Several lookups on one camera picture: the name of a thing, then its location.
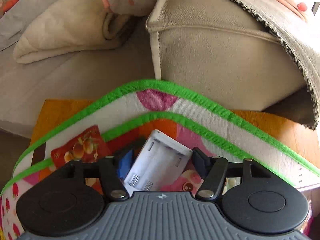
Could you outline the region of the red snack packet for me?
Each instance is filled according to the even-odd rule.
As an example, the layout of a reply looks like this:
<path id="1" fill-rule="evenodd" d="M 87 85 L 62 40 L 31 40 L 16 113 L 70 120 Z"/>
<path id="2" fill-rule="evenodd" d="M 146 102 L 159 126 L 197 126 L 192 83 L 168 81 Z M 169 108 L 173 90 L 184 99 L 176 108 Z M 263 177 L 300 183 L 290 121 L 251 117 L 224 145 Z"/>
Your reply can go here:
<path id="1" fill-rule="evenodd" d="M 77 135 L 63 146 L 51 151 L 51 159 L 56 168 L 69 161 L 96 163 L 98 159 L 111 155 L 111 150 L 100 134 L 97 125 L 93 125 Z"/>

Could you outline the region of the white battery charger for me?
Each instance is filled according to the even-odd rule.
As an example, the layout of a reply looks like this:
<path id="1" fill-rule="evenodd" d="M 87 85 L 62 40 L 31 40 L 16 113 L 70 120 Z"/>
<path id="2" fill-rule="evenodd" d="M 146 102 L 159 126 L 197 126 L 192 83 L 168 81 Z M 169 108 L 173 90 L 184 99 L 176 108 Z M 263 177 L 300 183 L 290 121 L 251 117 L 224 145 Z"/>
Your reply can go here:
<path id="1" fill-rule="evenodd" d="M 153 130 L 124 179 L 125 189 L 129 195 L 135 191 L 159 191 L 182 174 L 192 154 L 191 149 Z"/>

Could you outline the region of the colourful cartoon play mat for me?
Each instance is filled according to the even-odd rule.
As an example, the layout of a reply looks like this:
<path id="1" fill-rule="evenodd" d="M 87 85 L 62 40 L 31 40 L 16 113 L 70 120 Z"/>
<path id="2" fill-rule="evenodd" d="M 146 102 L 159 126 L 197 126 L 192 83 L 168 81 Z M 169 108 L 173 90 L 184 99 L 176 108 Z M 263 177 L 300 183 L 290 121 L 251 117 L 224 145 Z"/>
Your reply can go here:
<path id="1" fill-rule="evenodd" d="M 167 81 L 133 81 L 76 113 L 22 153 L 1 191 L 1 239 L 16 239 L 23 233 L 16 203 L 54 172 L 52 151 L 79 141 L 79 135 L 92 126 L 98 126 L 111 153 L 158 129 L 206 155 L 229 161 L 254 158 L 297 189 L 319 185 L 317 167 L 218 103 Z"/>

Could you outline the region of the beige folded blanket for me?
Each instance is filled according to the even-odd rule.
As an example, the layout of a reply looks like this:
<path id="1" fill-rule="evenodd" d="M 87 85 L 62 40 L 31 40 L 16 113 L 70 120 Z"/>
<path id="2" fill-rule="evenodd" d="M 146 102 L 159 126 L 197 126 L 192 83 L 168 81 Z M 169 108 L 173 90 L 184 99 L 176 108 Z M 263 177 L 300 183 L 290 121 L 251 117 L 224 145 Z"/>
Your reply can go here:
<path id="1" fill-rule="evenodd" d="M 102 0 L 58 0 L 27 27 L 13 51 L 28 64 L 75 51 L 121 46 L 132 18 L 107 12 Z"/>

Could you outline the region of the floral pink white blanket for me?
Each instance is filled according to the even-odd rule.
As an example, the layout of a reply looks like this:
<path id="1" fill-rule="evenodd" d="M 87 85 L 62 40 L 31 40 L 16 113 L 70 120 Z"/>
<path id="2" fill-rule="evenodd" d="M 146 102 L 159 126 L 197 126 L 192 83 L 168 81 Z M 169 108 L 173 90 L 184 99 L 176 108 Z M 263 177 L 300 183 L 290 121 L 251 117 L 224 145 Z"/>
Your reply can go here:
<path id="1" fill-rule="evenodd" d="M 319 125 L 316 0 L 103 0 L 108 12 L 147 17 L 157 80 L 228 109 Z"/>

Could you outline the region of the orange plush toy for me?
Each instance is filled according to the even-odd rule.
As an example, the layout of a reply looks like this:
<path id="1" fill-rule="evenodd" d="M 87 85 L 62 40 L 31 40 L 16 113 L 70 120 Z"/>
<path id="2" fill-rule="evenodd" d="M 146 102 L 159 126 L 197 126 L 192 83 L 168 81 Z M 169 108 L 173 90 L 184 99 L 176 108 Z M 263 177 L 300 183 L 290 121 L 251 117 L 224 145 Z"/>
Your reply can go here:
<path id="1" fill-rule="evenodd" d="M 1 10 L 3 12 L 9 11 L 19 0 L 3 0 L 1 3 Z"/>

